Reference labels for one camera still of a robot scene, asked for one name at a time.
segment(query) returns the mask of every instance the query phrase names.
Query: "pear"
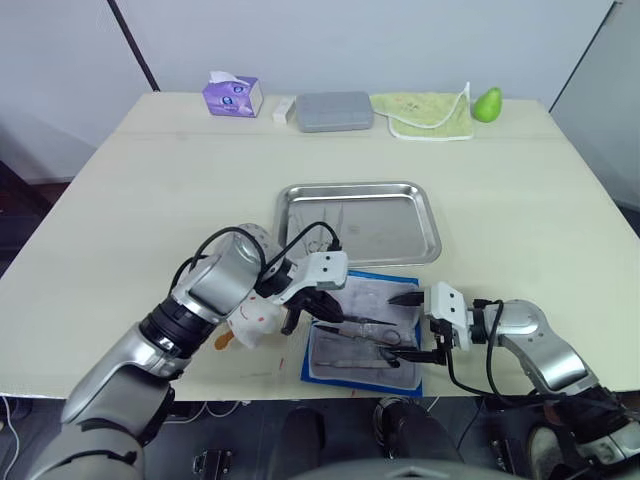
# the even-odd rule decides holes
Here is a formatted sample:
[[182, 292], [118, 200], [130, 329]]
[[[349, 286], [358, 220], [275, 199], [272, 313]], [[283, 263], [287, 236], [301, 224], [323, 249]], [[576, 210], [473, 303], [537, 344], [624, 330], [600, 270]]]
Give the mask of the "pear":
[[473, 105], [473, 116], [481, 122], [493, 122], [502, 110], [502, 90], [490, 88]]

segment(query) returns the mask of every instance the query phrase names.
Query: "white eraser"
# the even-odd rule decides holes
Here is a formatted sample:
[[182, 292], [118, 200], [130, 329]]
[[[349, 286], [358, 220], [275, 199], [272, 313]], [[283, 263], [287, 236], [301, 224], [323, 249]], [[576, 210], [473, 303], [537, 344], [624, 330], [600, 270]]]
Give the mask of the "white eraser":
[[275, 123], [286, 125], [293, 114], [293, 105], [296, 101], [296, 97], [282, 97], [280, 103], [273, 111], [272, 117]]

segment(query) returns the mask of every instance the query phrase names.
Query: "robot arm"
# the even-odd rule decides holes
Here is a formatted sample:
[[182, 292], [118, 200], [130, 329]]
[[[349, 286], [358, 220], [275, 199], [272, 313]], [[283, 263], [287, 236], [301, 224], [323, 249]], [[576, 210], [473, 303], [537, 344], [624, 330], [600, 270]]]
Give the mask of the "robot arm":
[[449, 343], [444, 348], [469, 350], [472, 344], [485, 343], [498, 320], [496, 345], [518, 358], [539, 394], [557, 399], [556, 411], [584, 458], [612, 465], [640, 454], [640, 423], [600, 386], [586, 362], [551, 329], [536, 305], [525, 300], [504, 302], [497, 319], [498, 304], [476, 301], [468, 309], [462, 294], [443, 282], [428, 289], [424, 300], [432, 330], [441, 337], [438, 345]]
[[[264, 229], [241, 228], [258, 240], [267, 262], [278, 254]], [[182, 375], [216, 326], [252, 292], [339, 321], [340, 306], [325, 290], [344, 286], [347, 263], [344, 252], [318, 252], [298, 265], [280, 259], [265, 273], [253, 244], [227, 235], [80, 381], [62, 412], [60, 435], [28, 478], [142, 478], [142, 447], [155, 437], [173, 402], [169, 382]]]

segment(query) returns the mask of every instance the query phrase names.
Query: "metal instrument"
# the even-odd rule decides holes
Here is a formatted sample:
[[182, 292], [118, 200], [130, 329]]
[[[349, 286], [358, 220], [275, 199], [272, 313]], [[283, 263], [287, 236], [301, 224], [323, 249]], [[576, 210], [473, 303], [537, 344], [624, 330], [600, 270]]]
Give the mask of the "metal instrument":
[[333, 368], [397, 368], [386, 360], [333, 360], [331, 362], [315, 362], [318, 367]]
[[392, 329], [385, 330], [382, 337], [372, 337], [371, 335], [367, 335], [363, 332], [354, 332], [352, 330], [346, 330], [344, 328], [338, 327], [329, 327], [327, 325], [314, 325], [314, 327], [318, 330], [322, 330], [323, 332], [333, 333], [334, 335], [340, 335], [341, 337], [351, 338], [352, 340], [361, 338], [363, 340], [368, 340], [379, 345], [396, 346], [400, 345], [400, 343], [402, 342], [400, 334]]
[[355, 317], [353, 315], [343, 315], [342, 321], [350, 322], [350, 323], [359, 323], [360, 325], [393, 325], [393, 326], [397, 325], [392, 322], [383, 322], [382, 320], [374, 320], [372, 318], [366, 318], [366, 317]]

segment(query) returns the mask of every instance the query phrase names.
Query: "table surface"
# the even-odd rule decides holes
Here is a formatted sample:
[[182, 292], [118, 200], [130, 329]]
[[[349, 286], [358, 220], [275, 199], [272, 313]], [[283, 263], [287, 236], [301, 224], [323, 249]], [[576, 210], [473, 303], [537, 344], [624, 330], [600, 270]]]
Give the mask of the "table surface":
[[[371, 269], [444, 280], [468, 300], [525, 298], [611, 389], [640, 387], [640, 242], [543, 106], [507, 100], [475, 138], [410, 142], [372, 130], [302, 134], [259, 118], [212, 117], [199, 94], [140, 98], [0, 279], [0, 391], [65, 397], [166, 295], [177, 265], [215, 230], [271, 228], [296, 183], [408, 180], [427, 192], [442, 240], [430, 265]], [[182, 400], [373, 396], [298, 380], [308, 322], [255, 350], [212, 338], [175, 382]], [[484, 347], [457, 352], [487, 388]], [[497, 349], [498, 385], [531, 385]], [[462, 395], [424, 367], [425, 395]]]

